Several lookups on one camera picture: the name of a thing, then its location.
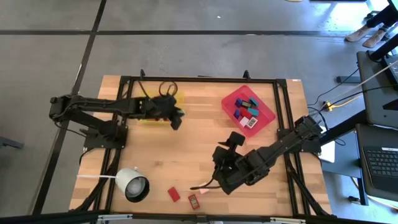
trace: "blue block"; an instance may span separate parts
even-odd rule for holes
[[[259,116],[259,111],[253,108],[248,108],[248,112],[251,113],[253,116]]]
[[[238,108],[240,108],[242,106],[243,101],[241,99],[236,99],[235,101],[235,106],[237,106]]]
[[[241,113],[239,112],[239,110],[235,110],[234,117],[236,119],[239,119],[240,115],[241,115]]]
[[[258,107],[258,106],[259,106],[259,104],[257,103],[257,101],[256,101],[253,97],[250,97],[250,102],[251,102],[255,107]]]

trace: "desk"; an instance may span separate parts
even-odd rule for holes
[[[116,99],[120,77],[104,76],[98,98]],[[160,82],[142,82],[150,96],[157,93]],[[121,152],[120,168],[138,167],[150,182],[149,195],[139,203],[128,202],[117,189],[111,206],[112,212],[177,213],[212,215],[292,215],[287,176],[283,157],[279,157],[269,175],[253,186],[242,185],[231,195],[221,189],[210,190],[204,195],[190,187],[208,182],[213,173],[212,154],[217,142],[225,141],[231,131],[240,133],[238,127],[221,109],[221,99],[243,83],[177,82],[178,93],[183,95],[179,103],[185,112],[178,131],[169,124],[128,120],[129,133],[126,147]],[[273,87],[270,84],[247,83],[256,95],[275,113]],[[303,86],[300,80],[287,80],[293,119],[308,114]],[[133,96],[142,96],[138,83],[134,83]],[[282,105],[284,123],[288,127],[285,108]],[[96,113],[101,119],[111,119],[111,114]],[[277,140],[277,119],[246,139],[237,152],[245,154],[251,149],[268,146]],[[84,156],[79,174],[98,175],[104,149],[95,149]],[[311,154],[301,153],[305,183],[324,210],[331,212],[322,169],[319,160]],[[78,179],[73,191],[70,209],[79,206],[98,180]],[[181,199],[173,202],[167,190],[175,187]],[[302,213],[300,191],[295,186],[298,208]],[[200,209],[192,210],[188,196],[196,194]],[[106,190],[100,208],[104,208]]]

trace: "red plastic bin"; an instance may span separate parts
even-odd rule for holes
[[[239,121],[242,119],[242,116],[239,117],[239,120],[234,117],[235,110],[238,109],[238,107],[235,105],[236,99],[240,98],[244,101],[250,101],[250,97],[253,97],[259,104],[257,107],[259,116],[256,117],[258,122],[251,129],[247,126],[241,126]],[[228,116],[242,130],[247,138],[257,134],[263,127],[267,126],[267,124],[273,121],[276,117],[275,114],[268,108],[268,106],[262,102],[262,100],[260,100],[260,98],[247,85],[239,87],[237,90],[223,98],[221,100],[221,105],[225,113],[228,114]]]

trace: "wooden tabletop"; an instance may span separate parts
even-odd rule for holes
[[[98,98],[116,99],[120,76],[104,76]],[[159,82],[142,82],[148,95],[155,96]],[[308,115],[307,102],[300,80],[287,80],[288,92],[294,120]],[[115,187],[112,212],[139,213],[205,213],[218,215],[292,215],[289,188],[283,157],[279,157],[269,175],[253,186],[242,185],[231,195],[221,189],[210,190],[201,195],[190,187],[208,182],[214,170],[212,154],[217,142],[225,141],[231,131],[241,133],[229,116],[221,109],[221,99],[242,86],[242,83],[178,82],[176,99],[186,116],[181,127],[174,131],[169,123],[129,120],[126,147],[122,150],[119,169],[138,167],[150,182],[148,196],[139,203],[128,202],[123,193]],[[253,92],[275,113],[275,99],[271,84],[248,83]],[[285,127],[288,127],[282,89],[280,101]],[[142,96],[137,83],[133,96]],[[111,119],[111,114],[96,113],[101,119]],[[246,139],[237,152],[246,154],[260,146],[269,146],[277,140],[277,119],[273,120],[255,136]],[[79,174],[100,174],[104,149],[87,153],[80,166]],[[319,160],[307,153],[301,153],[305,183],[317,202],[331,212],[322,169]],[[76,180],[70,208],[79,206],[93,190],[98,180]],[[181,196],[173,202],[167,190],[175,187]],[[104,208],[108,184],[103,192],[101,208]],[[297,186],[298,208],[303,212],[300,191]],[[192,210],[188,196],[195,194],[200,208]]]

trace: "keyboard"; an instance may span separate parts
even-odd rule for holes
[[[398,149],[365,147],[364,153],[373,186],[398,192]]]

